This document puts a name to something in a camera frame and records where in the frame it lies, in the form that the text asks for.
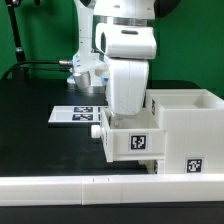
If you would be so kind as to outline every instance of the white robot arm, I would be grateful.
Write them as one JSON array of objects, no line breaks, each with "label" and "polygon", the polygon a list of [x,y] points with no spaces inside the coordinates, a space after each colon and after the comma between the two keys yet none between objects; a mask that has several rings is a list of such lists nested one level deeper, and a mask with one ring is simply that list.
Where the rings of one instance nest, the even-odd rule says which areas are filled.
[{"label": "white robot arm", "polygon": [[[96,75],[109,80],[106,96],[113,117],[116,120],[136,117],[143,104],[148,80],[147,59],[156,55],[153,28],[147,27],[147,21],[155,18],[155,0],[82,2],[75,0],[80,26],[76,58],[84,55],[88,59],[82,59],[82,66],[77,63],[79,66],[75,66],[75,71],[81,73],[85,72],[83,68],[94,67]],[[99,54],[90,54],[91,42],[103,63],[97,60]]]}]

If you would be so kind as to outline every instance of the black tabletop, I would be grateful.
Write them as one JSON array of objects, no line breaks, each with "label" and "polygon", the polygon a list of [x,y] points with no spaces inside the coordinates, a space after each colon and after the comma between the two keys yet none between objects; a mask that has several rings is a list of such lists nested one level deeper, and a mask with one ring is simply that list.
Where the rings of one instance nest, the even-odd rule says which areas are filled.
[{"label": "black tabletop", "polygon": [[[198,88],[153,81],[151,88]],[[0,81],[0,177],[144,174],[137,162],[107,163],[90,126],[50,127],[55,105],[103,106],[104,94],[69,90],[64,80]],[[223,223],[224,203],[149,203],[0,208],[0,223]]]}]

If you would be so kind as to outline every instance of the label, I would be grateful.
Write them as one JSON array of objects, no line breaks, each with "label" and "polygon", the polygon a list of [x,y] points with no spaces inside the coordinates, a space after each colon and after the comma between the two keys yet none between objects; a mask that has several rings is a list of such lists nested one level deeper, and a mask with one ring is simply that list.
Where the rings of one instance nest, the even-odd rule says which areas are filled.
[{"label": "label", "polygon": [[129,140],[129,149],[131,151],[148,150],[148,134],[131,134]]},{"label": "label", "polygon": [[187,173],[202,173],[203,159],[202,158],[187,158],[186,165]]},{"label": "label", "polygon": [[75,113],[92,113],[93,107],[75,107],[74,112]]},{"label": "label", "polygon": [[73,121],[93,121],[92,114],[74,114]]},{"label": "label", "polygon": [[156,114],[156,102],[154,100],[152,100],[152,114]]}]

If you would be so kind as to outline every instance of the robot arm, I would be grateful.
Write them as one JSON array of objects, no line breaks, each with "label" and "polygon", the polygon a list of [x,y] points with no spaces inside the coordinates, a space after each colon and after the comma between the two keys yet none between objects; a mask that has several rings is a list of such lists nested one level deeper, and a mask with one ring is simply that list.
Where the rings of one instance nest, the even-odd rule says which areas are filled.
[{"label": "robot arm", "polygon": [[147,59],[156,55],[155,0],[98,0],[94,9],[95,49],[108,65],[106,96],[115,120],[135,118],[148,80]]},{"label": "robot arm", "polygon": [[79,26],[79,49],[73,57],[76,87],[84,92],[95,92],[99,89],[101,78],[95,75],[95,68],[101,64],[99,54],[92,53],[93,7],[96,1],[74,0]]}]

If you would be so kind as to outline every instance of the white plastic part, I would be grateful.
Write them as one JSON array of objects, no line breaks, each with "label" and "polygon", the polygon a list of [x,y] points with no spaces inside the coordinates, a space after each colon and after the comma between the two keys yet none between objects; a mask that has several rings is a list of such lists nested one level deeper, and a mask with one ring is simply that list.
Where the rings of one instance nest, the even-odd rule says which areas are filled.
[{"label": "white plastic part", "polygon": [[95,69],[95,75],[103,78],[109,78],[110,72],[105,62],[99,63]]},{"label": "white plastic part", "polygon": [[0,178],[0,206],[223,201],[224,174]]},{"label": "white plastic part", "polygon": [[101,79],[95,76],[95,68],[99,63],[99,54],[92,53],[93,9],[85,7],[80,0],[74,0],[79,22],[79,49],[74,55],[75,73],[89,72],[92,86],[102,86]]},{"label": "white plastic part", "polygon": [[94,15],[155,19],[155,0],[97,0]]},{"label": "white plastic part", "polygon": [[145,60],[104,57],[109,67],[108,105],[120,117],[136,116],[143,104],[149,65]]},{"label": "white plastic part", "polygon": [[146,93],[147,108],[120,129],[109,126],[111,111],[102,111],[107,161],[142,160],[149,168],[156,160],[164,174],[224,173],[224,101],[207,90]]},{"label": "white plastic part", "polygon": [[101,127],[100,125],[92,125],[91,126],[91,137],[92,138],[100,138],[101,137]]},{"label": "white plastic part", "polygon": [[54,106],[48,123],[99,123],[101,108],[105,106]]},{"label": "white plastic part", "polygon": [[[102,35],[105,49],[102,49]],[[99,23],[96,47],[108,57],[154,59],[156,41],[152,27],[133,27]]]}]

